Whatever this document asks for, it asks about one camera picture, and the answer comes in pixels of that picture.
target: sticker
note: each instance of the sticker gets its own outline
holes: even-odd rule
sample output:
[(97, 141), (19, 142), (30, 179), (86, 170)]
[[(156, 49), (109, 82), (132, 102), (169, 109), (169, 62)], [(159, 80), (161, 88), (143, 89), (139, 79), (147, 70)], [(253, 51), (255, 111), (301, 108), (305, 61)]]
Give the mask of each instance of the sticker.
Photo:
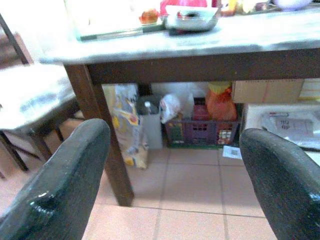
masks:
[(288, 112), (269, 112), (269, 117), (288, 117)]
[(234, 146), (223, 146), (222, 157), (230, 159), (242, 159), (240, 148)]
[(313, 123), (309, 119), (279, 117), (276, 119), (275, 125), (279, 132), (288, 136), (312, 137), (314, 135)]

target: gray bin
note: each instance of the gray bin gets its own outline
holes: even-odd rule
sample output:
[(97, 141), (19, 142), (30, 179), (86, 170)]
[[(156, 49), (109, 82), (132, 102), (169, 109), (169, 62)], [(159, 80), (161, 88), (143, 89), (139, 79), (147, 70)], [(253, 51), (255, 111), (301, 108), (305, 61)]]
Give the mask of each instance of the gray bin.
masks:
[[(149, 95), (141, 96), (137, 99), (136, 109), (140, 117), (143, 118), (143, 131), (146, 135), (149, 149), (162, 149), (163, 139), (161, 132), (161, 122), (160, 122), (160, 100), (161, 95)], [(142, 109), (145, 107), (145, 102), (149, 101), (153, 105), (158, 107), (157, 114), (144, 115)]]

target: table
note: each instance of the table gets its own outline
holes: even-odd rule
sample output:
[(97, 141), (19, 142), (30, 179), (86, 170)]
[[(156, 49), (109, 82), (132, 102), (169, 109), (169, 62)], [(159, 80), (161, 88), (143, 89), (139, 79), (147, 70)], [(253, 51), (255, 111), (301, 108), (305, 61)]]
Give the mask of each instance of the table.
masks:
[(101, 84), (319, 78), (319, 26), (320, 8), (313, 4), (296, 12), (221, 18), (204, 33), (70, 42), (42, 61), (62, 62), (84, 117), (109, 124), (105, 170), (118, 203), (130, 206), (134, 193)]

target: wall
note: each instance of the wall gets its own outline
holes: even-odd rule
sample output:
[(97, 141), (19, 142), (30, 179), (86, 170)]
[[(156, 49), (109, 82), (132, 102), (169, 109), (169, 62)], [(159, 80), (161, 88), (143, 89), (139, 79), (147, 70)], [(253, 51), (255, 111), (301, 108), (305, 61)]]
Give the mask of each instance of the wall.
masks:
[(74, 41), (63, 0), (1, 0), (0, 11), (18, 32), (34, 61), (66, 41)]

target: basket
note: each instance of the basket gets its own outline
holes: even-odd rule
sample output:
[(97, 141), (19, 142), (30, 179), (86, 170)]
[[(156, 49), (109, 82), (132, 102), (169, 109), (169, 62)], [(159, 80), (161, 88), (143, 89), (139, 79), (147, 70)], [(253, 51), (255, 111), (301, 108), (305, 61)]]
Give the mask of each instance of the basket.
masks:
[(236, 121), (173, 119), (165, 124), (169, 147), (222, 146), (234, 142)]

